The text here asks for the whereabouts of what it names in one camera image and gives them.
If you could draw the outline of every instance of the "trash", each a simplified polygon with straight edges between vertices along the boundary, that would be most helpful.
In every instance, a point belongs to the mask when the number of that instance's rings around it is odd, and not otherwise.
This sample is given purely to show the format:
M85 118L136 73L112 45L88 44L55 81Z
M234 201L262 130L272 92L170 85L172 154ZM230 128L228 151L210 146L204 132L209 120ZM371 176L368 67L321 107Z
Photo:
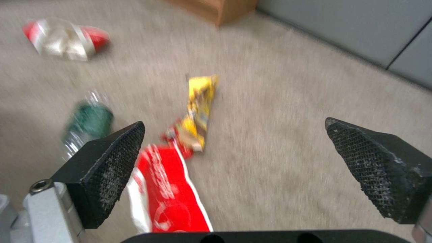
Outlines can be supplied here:
M150 144L140 152L126 186L138 233L213 231L184 160L204 149L218 79L190 78L188 113L161 136L168 145Z
M165 139L176 138L193 151L204 150L207 123L218 81L217 75L189 79L187 115L165 132Z
M23 32L39 54L88 61L109 43L107 32L77 26L63 19L39 19L23 27Z
M109 135L113 119L108 98L97 90L89 91L86 101L78 103L66 128L63 158L67 161L88 141Z
M172 145L148 145L127 183L138 233L213 231L178 145Z

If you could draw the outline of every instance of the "metal bolt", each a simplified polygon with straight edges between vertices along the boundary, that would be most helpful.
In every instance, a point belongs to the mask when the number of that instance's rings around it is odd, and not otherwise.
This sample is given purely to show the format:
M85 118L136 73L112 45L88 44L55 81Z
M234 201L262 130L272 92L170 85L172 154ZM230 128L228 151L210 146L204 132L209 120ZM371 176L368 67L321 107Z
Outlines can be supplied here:
M53 180L51 179L44 179L40 180L38 182L35 182L32 186L30 186L29 192L30 195L34 195L40 192L43 192L51 187L54 186Z

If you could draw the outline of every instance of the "candy wrapper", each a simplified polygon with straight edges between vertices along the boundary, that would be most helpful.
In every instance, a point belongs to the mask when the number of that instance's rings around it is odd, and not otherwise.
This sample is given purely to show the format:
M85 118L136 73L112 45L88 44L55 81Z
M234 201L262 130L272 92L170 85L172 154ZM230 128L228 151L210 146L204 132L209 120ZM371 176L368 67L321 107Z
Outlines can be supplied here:
M138 233L213 230L184 160L204 149L217 83L216 75L189 79L188 114L162 135L168 145L148 145L138 156L127 184Z
M39 54L88 61L109 43L107 32L77 26L63 19L39 19L23 27L23 32Z
M166 140L175 138L193 151L204 150L210 108L218 82L217 75L189 79L187 115L165 132Z
M212 225L176 142L148 145L127 184L138 233L209 232Z

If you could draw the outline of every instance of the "screw hole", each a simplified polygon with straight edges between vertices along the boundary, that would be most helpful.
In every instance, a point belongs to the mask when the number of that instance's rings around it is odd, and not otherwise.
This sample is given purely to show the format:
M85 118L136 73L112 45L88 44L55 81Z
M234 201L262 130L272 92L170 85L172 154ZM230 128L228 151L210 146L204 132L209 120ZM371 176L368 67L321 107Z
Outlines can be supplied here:
M37 182L36 184L34 184L33 188L34 189L41 189L41 188L45 187L47 184L48 184L47 181Z
M215 235L215 234L211 234L208 235L206 237L204 237L200 243L224 243L222 237Z
M297 243L323 243L323 241L312 233L303 233L297 237Z

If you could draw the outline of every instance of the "textured gripper pad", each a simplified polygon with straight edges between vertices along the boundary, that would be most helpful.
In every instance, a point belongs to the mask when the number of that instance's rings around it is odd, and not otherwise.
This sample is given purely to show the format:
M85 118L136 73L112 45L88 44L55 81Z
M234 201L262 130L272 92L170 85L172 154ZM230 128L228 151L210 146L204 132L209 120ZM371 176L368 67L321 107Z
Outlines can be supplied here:
M144 124L139 121L90 141L52 176L54 181L67 185L84 228L99 227L120 199L144 132Z
M431 193L432 159L395 135L333 118L327 118L326 130L381 215L415 223Z

